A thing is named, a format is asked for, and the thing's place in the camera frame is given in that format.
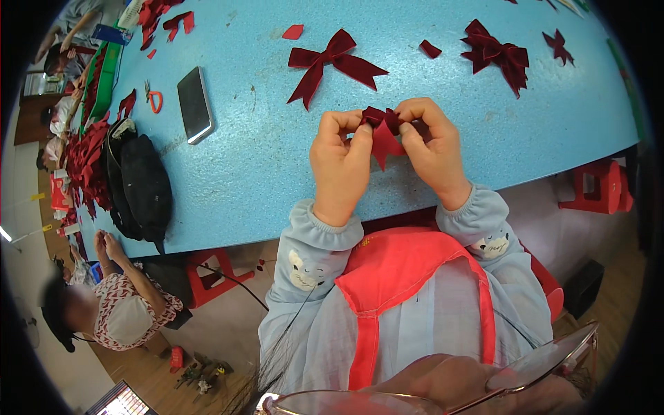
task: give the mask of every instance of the wooden floor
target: wooden floor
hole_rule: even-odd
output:
[[[571,316],[554,323],[558,337],[575,330],[575,326],[591,319],[600,322],[597,379],[601,381],[609,371],[627,334],[641,292],[645,259],[637,249],[635,231],[624,236],[621,249],[613,260],[604,264],[606,271],[597,300],[579,322]],[[169,372],[167,357],[150,355],[143,349],[116,352],[99,345],[90,345],[114,382],[124,379],[144,401],[160,415],[220,414],[233,389],[244,380],[238,374],[228,375],[226,386],[219,380],[208,395],[193,403],[197,395],[195,385],[173,389],[182,369]]]
[[[569,334],[575,327],[595,320],[598,329],[597,381],[611,369],[629,331],[641,295],[645,257],[638,250],[635,226],[624,236],[622,249],[605,266],[604,279],[595,304],[579,319],[571,315],[554,322],[555,337]],[[590,359],[586,361],[590,368]]]

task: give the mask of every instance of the light blue sleeve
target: light blue sleeve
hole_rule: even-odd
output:
[[[300,307],[289,338],[308,335],[313,318],[334,286],[334,279],[346,268],[351,250],[364,236],[357,215],[345,226],[335,228],[316,218],[312,206],[313,199],[298,202],[291,211],[290,226],[282,232],[274,283],[266,295],[270,310],[258,328],[262,356]]]
[[[531,270],[531,255],[506,222],[509,208],[501,195],[473,185],[465,204],[455,211],[438,205],[438,228],[453,236],[493,276],[507,294],[519,319],[542,341],[552,339],[550,311],[542,286]]]

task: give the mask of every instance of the red and white patterned shirt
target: red and white patterned shirt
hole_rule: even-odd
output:
[[[140,262],[134,266],[143,269]],[[160,316],[155,315],[152,306],[138,294],[126,275],[111,274],[94,288],[100,297],[99,315],[94,324],[94,339],[99,344],[117,351],[138,347],[174,320],[176,312],[183,309],[182,301],[161,289],[156,281],[150,281],[166,299],[166,308]]]

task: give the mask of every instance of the cartoon face embroidery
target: cartoon face embroidery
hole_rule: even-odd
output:
[[[302,259],[293,249],[288,252],[288,262],[291,264],[290,280],[293,285],[302,291],[311,291],[315,286],[320,286],[324,281],[322,269],[310,270],[306,268]]]
[[[480,251],[485,259],[492,260],[507,252],[509,246],[509,231],[507,227],[500,228],[485,238],[482,238],[471,245],[473,249]]]

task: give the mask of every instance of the red apron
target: red apron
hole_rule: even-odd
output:
[[[431,228],[391,228],[362,239],[353,248],[344,273],[335,280],[357,316],[357,346],[349,390],[371,385],[378,355],[379,315],[411,298],[442,264],[459,257],[466,258],[477,276],[481,361],[493,364],[495,322],[484,269],[450,235]]]

